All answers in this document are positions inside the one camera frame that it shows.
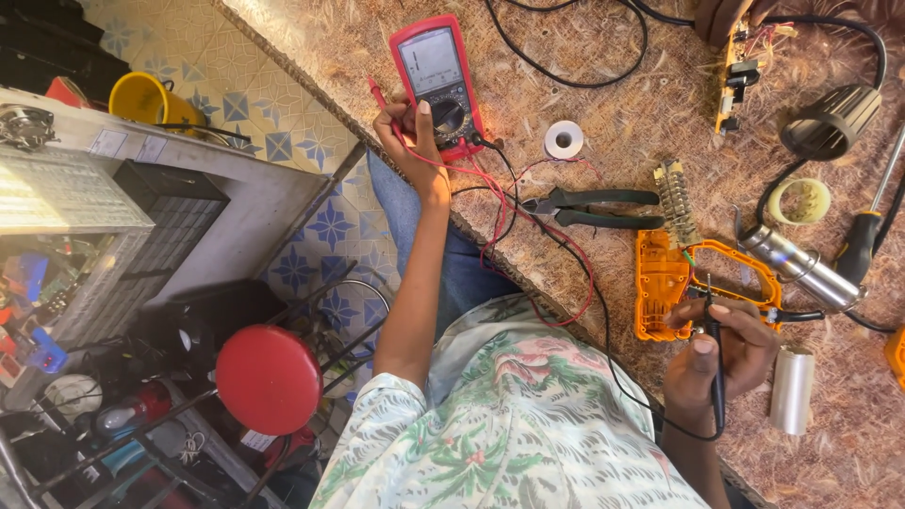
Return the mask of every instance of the person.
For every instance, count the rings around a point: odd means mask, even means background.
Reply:
[[[751,26],[763,23],[779,0],[700,0],[694,11],[694,31],[711,48],[722,48],[729,40],[732,26],[745,13]]]
[[[430,106],[387,105],[374,130],[411,186],[368,154],[377,199],[399,250],[402,282],[374,356],[324,471],[312,508],[729,507],[716,445],[665,426],[654,443],[641,388],[599,350],[549,327],[510,280],[483,269],[479,250],[450,225]],[[761,384],[779,348],[749,303],[717,300],[726,397]],[[678,304],[680,328],[703,301]],[[714,433],[713,338],[696,334],[663,379],[665,416]]]

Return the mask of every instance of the yellow bucket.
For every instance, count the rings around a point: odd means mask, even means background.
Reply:
[[[205,116],[185,99],[167,90],[157,78],[146,72],[130,72],[113,85],[110,113],[146,124],[207,125]],[[176,129],[197,138],[202,133]]]

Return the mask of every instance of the hand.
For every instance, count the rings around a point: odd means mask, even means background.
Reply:
[[[767,379],[767,370],[779,352],[779,334],[760,320],[760,312],[752,303],[717,297],[710,306],[710,316],[722,324],[719,336],[729,401]],[[689,320],[703,317],[704,299],[694,299],[677,304],[663,321],[671,329],[680,329]],[[695,334],[685,350],[670,361],[663,380],[668,411],[687,415],[711,411],[710,383],[717,372],[717,355],[716,340]]]
[[[412,135],[414,132],[416,154],[440,162],[440,152],[433,144],[431,105],[427,101],[421,101],[416,111],[409,108],[408,104],[387,104],[374,119],[374,131],[380,138],[386,154],[395,161],[405,178],[412,183],[422,205],[449,206],[450,185],[446,168],[422,161],[410,154],[393,133],[393,121],[404,134]]]
[[[722,48],[729,40],[729,31],[744,13],[750,11],[750,25],[758,26],[777,3],[779,0],[700,0],[694,14],[694,31],[711,47]]]

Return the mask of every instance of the floral shirt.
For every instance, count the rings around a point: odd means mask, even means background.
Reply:
[[[362,388],[310,507],[707,507],[614,376],[645,400],[523,294],[494,299],[438,341],[424,393]]]

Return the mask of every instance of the fingernail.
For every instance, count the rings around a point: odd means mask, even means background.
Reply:
[[[691,347],[701,355],[706,355],[713,351],[713,343],[705,340],[694,340],[691,342]]]

